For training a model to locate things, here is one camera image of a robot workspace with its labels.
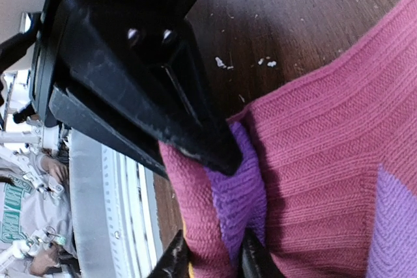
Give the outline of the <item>person in grey shirt outside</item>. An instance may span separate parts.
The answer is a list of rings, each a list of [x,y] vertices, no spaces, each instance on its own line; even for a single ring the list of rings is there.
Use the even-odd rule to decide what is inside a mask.
[[[1,263],[1,277],[51,277],[61,256],[77,259],[70,198],[56,199],[41,193],[23,178],[21,169],[1,159],[1,252],[18,240],[28,240],[36,231],[48,232],[52,243],[41,245],[36,255],[9,258]],[[58,244],[54,240],[64,240]]]

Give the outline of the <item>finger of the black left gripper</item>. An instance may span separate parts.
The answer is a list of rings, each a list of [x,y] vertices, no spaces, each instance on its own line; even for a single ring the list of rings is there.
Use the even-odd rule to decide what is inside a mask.
[[[55,84],[49,109],[60,122],[167,178],[156,140],[91,92],[73,85]]]

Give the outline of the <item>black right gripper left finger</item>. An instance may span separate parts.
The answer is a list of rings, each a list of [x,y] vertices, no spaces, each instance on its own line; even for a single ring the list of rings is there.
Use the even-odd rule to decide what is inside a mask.
[[[188,246],[183,230],[179,230],[157,262],[148,278],[188,277]]]

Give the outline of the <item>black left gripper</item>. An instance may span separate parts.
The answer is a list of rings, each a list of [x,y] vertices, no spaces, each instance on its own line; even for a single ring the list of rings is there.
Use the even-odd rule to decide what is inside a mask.
[[[46,126],[55,84],[91,92],[158,142],[233,175],[242,153],[214,105],[186,17],[197,0],[46,0],[32,101]]]

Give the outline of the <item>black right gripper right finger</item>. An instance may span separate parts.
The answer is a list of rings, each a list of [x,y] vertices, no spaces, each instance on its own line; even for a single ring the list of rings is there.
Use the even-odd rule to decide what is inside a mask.
[[[252,229],[246,229],[239,255],[239,277],[283,277],[270,253],[261,244]]]

